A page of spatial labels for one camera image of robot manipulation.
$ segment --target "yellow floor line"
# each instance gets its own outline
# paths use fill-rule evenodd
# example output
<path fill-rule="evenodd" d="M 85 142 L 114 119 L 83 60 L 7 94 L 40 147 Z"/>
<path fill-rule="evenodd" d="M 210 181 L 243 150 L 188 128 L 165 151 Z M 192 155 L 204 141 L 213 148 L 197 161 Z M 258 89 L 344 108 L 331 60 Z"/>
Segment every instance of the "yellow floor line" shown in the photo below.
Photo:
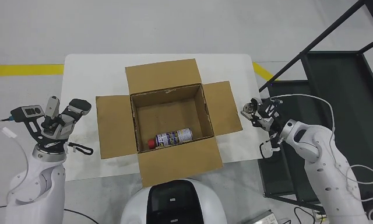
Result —
<path fill-rule="evenodd" d="M 264 80 L 268 81 L 269 79 L 273 77 L 273 75 L 270 72 L 268 72 L 265 68 L 263 68 L 259 64 L 253 62 L 252 66 L 254 67 L 254 72 L 258 74 L 259 76 L 261 76 Z"/>
<path fill-rule="evenodd" d="M 273 75 L 253 62 L 254 71 L 268 81 Z M 62 75 L 63 64 L 0 65 L 0 76 Z"/>
<path fill-rule="evenodd" d="M 0 65 L 0 76 L 64 74 L 63 64 Z"/>

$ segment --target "white cable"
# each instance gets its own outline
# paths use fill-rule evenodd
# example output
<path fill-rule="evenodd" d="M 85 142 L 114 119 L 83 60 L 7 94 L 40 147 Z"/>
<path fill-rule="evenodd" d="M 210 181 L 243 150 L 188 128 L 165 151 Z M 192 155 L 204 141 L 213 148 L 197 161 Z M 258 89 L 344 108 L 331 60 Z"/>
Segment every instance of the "white cable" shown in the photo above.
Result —
<path fill-rule="evenodd" d="M 371 219 L 372 214 L 373 214 L 373 209 L 370 210 L 369 213 L 368 213 L 368 219 L 369 219 L 370 221 L 372 220 L 372 219 Z"/>
<path fill-rule="evenodd" d="M 357 200 L 359 200 L 359 201 L 361 201 L 361 202 L 367 202 L 367 201 L 372 201 L 373 200 L 373 197 L 372 198 L 369 198 L 369 199 L 359 199 L 359 198 L 357 198 L 357 197 L 355 197 L 355 195 L 349 190 L 349 188 L 348 188 L 348 180 L 351 180 L 351 181 L 353 181 L 353 182 L 356 182 L 356 183 L 358 183 L 358 184 L 373 184 L 373 182 L 360 182 L 360 181 L 357 181 L 357 180 L 353 180 L 352 178 L 349 178 L 348 177 L 348 172 L 349 172 L 349 170 L 351 169 L 351 168 L 353 168 L 353 167 L 363 167 L 363 168 L 366 168 L 366 169 L 368 169 L 368 170 L 370 170 L 370 171 L 372 171 L 373 172 L 373 169 L 371 169 L 370 167 L 367 167 L 367 166 L 364 166 L 364 165 L 353 165 L 353 166 L 350 166 L 348 169 L 347 169 L 347 171 L 346 171 L 346 174 L 344 174 L 341 170 L 340 170 L 340 168 L 339 168 L 339 165 L 337 164 L 337 160 L 336 160 L 336 157 L 335 157 L 335 155 L 334 155 L 334 151 L 333 151 L 333 148 L 332 148 L 332 139 L 333 139 L 333 136 L 334 136 L 334 132 L 335 132 L 335 121 L 334 121 L 334 112 L 333 112 L 333 108 L 332 108 L 332 105 L 330 105 L 330 103 L 328 102 L 328 101 L 326 101 L 325 99 L 322 99 L 322 98 L 320 98 L 320 97 L 316 97 L 316 96 L 313 96 L 313 95 L 308 95 L 308 94 L 302 94 L 302 93 L 295 93 L 295 94 L 285 94 L 285 95 L 278 95 L 278 96 L 273 96 L 273 97 L 270 97 L 269 98 L 269 100 L 271 100 L 271 101 L 274 101 L 273 99 L 275 98 L 275 97 L 290 97 L 290 96 L 305 96 L 305 97 L 312 97 L 312 98 L 314 98 L 314 99 L 318 99 L 318 100 L 321 100 L 321 101 L 323 101 L 324 103 L 326 103 L 328 106 L 329 106 L 329 108 L 330 108 L 330 112 L 331 112 L 331 114 L 332 114 L 332 135 L 330 136 L 330 140 L 329 140 L 329 147 L 330 147 L 330 150 L 331 150 L 331 153 L 332 153 L 332 156 L 333 156 L 333 158 L 334 158 L 334 162 L 335 162 L 335 167 L 338 169 L 338 171 L 343 175 L 343 176 L 345 176 L 345 178 L 346 178 L 346 188 L 347 188 L 347 190 L 349 191 L 349 193 L 355 198 L 355 199 L 357 199 Z"/>
<path fill-rule="evenodd" d="M 14 188 L 12 188 L 11 190 L 9 190 L 9 192 L 7 193 L 6 195 L 6 203 L 8 204 L 9 203 L 9 196 L 11 193 L 15 192 L 15 190 L 24 182 L 24 180 L 26 179 L 28 173 L 29 173 L 29 160 L 27 159 L 27 155 L 23 149 L 23 147 L 21 146 L 21 144 L 18 142 L 18 140 L 16 139 L 17 135 L 15 133 L 13 133 L 11 130 L 9 130 L 8 128 L 3 128 L 2 130 L 2 133 L 4 133 L 7 137 L 9 137 L 10 139 L 12 139 L 17 146 L 19 146 L 19 148 L 22 150 L 22 153 L 23 153 L 23 156 L 24 156 L 24 159 L 26 161 L 26 174 L 24 175 L 24 178 L 22 179 L 22 181 Z"/>

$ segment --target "spray can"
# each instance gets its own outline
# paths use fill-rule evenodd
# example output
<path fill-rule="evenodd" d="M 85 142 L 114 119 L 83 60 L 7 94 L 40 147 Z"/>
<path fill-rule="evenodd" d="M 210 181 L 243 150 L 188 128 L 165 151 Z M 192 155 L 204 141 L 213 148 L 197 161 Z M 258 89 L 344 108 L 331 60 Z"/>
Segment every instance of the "spray can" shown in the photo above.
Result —
<path fill-rule="evenodd" d="M 163 146 L 168 147 L 191 141 L 192 137 L 192 130 L 190 128 L 184 128 L 178 131 L 158 134 L 154 139 L 148 140 L 147 145 L 149 146 L 149 149 Z"/>

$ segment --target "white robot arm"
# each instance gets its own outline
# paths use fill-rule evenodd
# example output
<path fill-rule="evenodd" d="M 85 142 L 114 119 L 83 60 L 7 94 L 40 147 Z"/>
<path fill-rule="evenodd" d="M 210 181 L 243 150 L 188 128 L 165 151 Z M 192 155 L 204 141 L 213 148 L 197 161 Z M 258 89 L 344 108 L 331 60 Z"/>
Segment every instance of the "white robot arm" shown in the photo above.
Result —
<path fill-rule="evenodd" d="M 279 134 L 297 154 L 305 159 L 304 169 L 331 224 L 368 224 L 360 190 L 350 165 L 335 145 L 332 131 L 320 125 L 284 119 L 276 107 L 280 100 L 268 99 L 264 104 L 252 99 L 241 112 L 254 127 Z"/>
<path fill-rule="evenodd" d="M 73 99 L 59 114 L 59 100 L 48 101 L 45 114 L 40 106 L 19 107 L 12 110 L 11 119 L 24 123 L 37 141 L 28 158 L 28 170 L 18 174 L 10 183 L 7 196 L 6 224 L 62 224 L 65 205 L 66 146 L 91 155 L 93 150 L 75 143 L 68 143 L 74 125 L 91 109 L 85 100 Z M 37 119 L 45 117 L 40 129 Z"/>

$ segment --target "box flap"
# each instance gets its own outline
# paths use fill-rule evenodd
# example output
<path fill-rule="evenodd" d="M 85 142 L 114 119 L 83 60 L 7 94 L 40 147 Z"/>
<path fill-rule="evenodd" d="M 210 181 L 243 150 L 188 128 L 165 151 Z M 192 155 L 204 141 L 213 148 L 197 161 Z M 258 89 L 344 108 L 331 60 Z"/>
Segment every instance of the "box flap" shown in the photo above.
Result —
<path fill-rule="evenodd" d="M 137 153 L 129 96 L 96 97 L 101 158 Z"/>
<path fill-rule="evenodd" d="M 201 83 L 195 59 L 130 66 L 126 75 L 130 94 Z"/>
<path fill-rule="evenodd" d="M 144 187 L 223 167 L 215 137 L 139 153 Z"/>
<path fill-rule="evenodd" d="M 203 85 L 215 136 L 242 130 L 229 81 Z"/>

